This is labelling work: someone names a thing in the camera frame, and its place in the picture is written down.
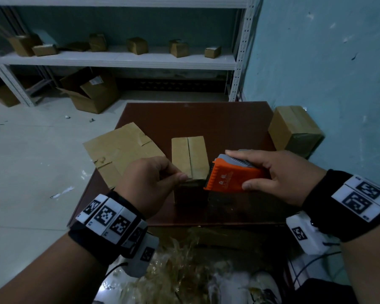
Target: person's right hand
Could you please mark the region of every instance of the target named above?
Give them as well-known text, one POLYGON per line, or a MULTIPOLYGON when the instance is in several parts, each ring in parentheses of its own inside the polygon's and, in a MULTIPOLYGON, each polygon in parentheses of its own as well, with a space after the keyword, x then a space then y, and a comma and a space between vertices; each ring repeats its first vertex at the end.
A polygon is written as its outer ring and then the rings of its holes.
POLYGON ((311 190, 324 178, 326 170, 286 150, 226 150, 228 156, 247 160, 256 167, 267 168, 271 179, 245 181, 244 190, 260 190, 301 207, 311 190))

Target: hand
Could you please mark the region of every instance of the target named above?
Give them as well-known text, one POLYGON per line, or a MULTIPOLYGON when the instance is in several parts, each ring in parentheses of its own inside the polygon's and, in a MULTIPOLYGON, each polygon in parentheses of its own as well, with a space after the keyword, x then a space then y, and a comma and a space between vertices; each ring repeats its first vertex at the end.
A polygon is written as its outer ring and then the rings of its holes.
POLYGON ((257 167, 267 168, 271 179, 245 181, 242 188, 260 190, 283 199, 286 203, 302 206, 312 189, 324 178, 326 170, 286 150, 226 150, 228 156, 247 160, 257 167))
POLYGON ((115 187, 147 219, 154 216, 177 184, 187 175, 165 157, 143 158, 130 163, 115 187), (169 176, 161 179, 160 173, 169 176))

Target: white marker tag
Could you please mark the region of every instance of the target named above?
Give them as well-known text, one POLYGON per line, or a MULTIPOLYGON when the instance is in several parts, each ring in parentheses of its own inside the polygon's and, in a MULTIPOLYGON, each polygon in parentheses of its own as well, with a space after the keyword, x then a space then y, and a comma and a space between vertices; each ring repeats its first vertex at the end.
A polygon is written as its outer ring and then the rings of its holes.
POLYGON ((98 235, 102 235, 103 232, 113 221, 113 218, 120 213, 123 206, 117 203, 115 200, 109 198, 104 205, 95 213, 91 220, 86 224, 87 228, 90 228, 98 235))
POLYGON ((103 79, 101 78, 101 76, 97 76, 97 77, 91 79, 89 82, 90 82, 91 85, 97 85, 97 84, 104 83, 103 79))
POLYGON ((145 230, 147 226, 148 224, 144 220, 141 220, 138 226, 134 229, 134 231, 129 235, 127 240, 121 246, 123 248, 131 249, 132 246, 138 241, 139 237, 142 235, 142 232, 145 230))
POLYGON ((368 197, 365 197, 365 195, 346 184, 341 186, 331 197, 366 222, 371 222, 380 214, 380 206, 378 204, 373 203, 368 197))
POLYGON ((76 217, 76 220, 80 223, 86 224, 86 221, 91 217, 91 215, 99 209, 107 199, 108 197, 103 194, 97 195, 97 197, 76 217))
POLYGON ((103 237, 117 244, 136 217, 137 216, 127 208, 122 208, 120 213, 113 219, 111 225, 103 233, 103 237))
POLYGON ((354 175, 345 184, 380 206, 380 187, 373 182, 354 175))

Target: fingernail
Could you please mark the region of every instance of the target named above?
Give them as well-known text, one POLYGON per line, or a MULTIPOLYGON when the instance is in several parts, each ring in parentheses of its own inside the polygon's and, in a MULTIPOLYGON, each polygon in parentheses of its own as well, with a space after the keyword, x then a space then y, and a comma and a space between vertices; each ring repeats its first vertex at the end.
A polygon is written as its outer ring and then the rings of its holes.
POLYGON ((180 180, 180 181, 186 181, 187 179, 188 179, 188 177, 187 177, 186 174, 181 174, 181 175, 179 176, 179 180, 180 180))
POLYGON ((249 191, 251 189, 251 185, 247 182, 244 182, 242 184, 242 189, 244 189, 245 191, 249 191))

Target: white metal shelf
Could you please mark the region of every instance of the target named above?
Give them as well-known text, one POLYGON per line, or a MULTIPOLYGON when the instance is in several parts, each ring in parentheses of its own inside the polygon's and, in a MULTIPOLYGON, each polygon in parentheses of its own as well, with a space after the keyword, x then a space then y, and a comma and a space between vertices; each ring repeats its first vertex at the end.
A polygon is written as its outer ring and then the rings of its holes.
POLYGON ((203 48, 190 48, 190 55, 176 58, 168 53, 168 47, 150 47, 149 53, 137 56, 127 51, 125 46, 110 46, 106 52, 61 51, 54 56, 21 57, 11 52, 0 57, 5 65, 43 65, 43 66, 93 66, 120 68, 169 68, 169 69, 208 69, 233 71, 233 54, 223 49, 215 58, 204 57, 203 48))
POLYGON ((0 0, 0 5, 246 8, 247 2, 248 0, 0 0))

